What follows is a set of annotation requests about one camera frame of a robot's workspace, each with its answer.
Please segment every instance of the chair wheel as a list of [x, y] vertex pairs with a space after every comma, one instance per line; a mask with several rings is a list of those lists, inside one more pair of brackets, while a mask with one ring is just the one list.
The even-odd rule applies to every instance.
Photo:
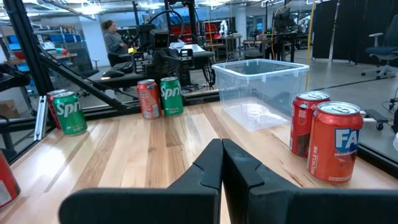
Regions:
[[383, 126], [382, 123], [378, 123], [378, 124], [376, 125], [376, 129], [379, 130], [379, 131], [383, 130], [383, 128], [384, 128], [384, 126]]

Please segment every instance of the black curtain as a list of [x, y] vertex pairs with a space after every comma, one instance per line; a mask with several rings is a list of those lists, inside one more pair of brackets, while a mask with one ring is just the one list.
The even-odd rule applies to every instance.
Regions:
[[[363, 18], [362, 29], [359, 30], [358, 58], [356, 63], [377, 64], [377, 57], [370, 57], [365, 53], [368, 47], [374, 47], [374, 38], [371, 34], [384, 33], [392, 20], [392, 3], [394, 0], [367, 0]], [[379, 45], [383, 44], [384, 36], [379, 38]]]
[[365, 5], [365, 0], [340, 0], [333, 41], [333, 59], [357, 61]]
[[[333, 59], [378, 64], [377, 57], [365, 53], [368, 47], [374, 47], [374, 38], [369, 35], [385, 34], [396, 14], [397, 0], [340, 0]], [[379, 45], [383, 45], [383, 40], [384, 36], [379, 37]]]
[[337, 0], [317, 4], [314, 16], [312, 57], [329, 58], [331, 37], [335, 26]]

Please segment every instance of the gray shirt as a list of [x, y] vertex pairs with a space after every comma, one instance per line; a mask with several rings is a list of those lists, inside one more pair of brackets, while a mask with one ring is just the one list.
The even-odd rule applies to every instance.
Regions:
[[105, 32], [104, 40], [108, 53], [122, 55], [128, 52], [127, 47], [120, 46], [120, 44], [123, 43], [123, 40], [122, 36], [117, 32], [115, 32], [114, 34], [110, 32]]

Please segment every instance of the can lid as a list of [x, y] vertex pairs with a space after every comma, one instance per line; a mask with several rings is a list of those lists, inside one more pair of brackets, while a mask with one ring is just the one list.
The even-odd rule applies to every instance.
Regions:
[[153, 83], [155, 82], [154, 79], [148, 79], [148, 80], [141, 80], [139, 82], [137, 82], [137, 84], [148, 84], [148, 83]]
[[330, 95], [322, 91], [302, 91], [297, 94], [297, 97], [303, 100], [325, 100], [329, 99]]
[[68, 91], [68, 92], [65, 92], [65, 93], [59, 93], [59, 94], [55, 95], [54, 97], [55, 98], [62, 98], [62, 97], [66, 97], [66, 96], [72, 96], [74, 94], [75, 94], [74, 92]]
[[175, 81], [178, 80], [177, 77], [166, 77], [166, 78], [162, 78], [161, 81], [162, 82], [170, 82], [170, 81]]
[[57, 95], [57, 94], [60, 94], [60, 93], [64, 93], [64, 92], [66, 92], [66, 91], [67, 91], [66, 89], [54, 90], [54, 91], [48, 92], [47, 95]]
[[323, 112], [338, 115], [352, 115], [361, 111], [361, 109], [354, 104], [337, 101], [320, 103], [318, 104], [318, 108]]

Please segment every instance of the white wall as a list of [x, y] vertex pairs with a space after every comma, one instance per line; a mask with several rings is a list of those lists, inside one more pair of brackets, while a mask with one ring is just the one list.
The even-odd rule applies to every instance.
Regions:
[[92, 21], [84, 17], [79, 17], [81, 28], [83, 29], [86, 38], [90, 58], [92, 60], [99, 60], [98, 66], [107, 66], [109, 65], [109, 60], [103, 38], [103, 31], [101, 30], [101, 22], [98, 15], [95, 16], [95, 18], [97, 20]]

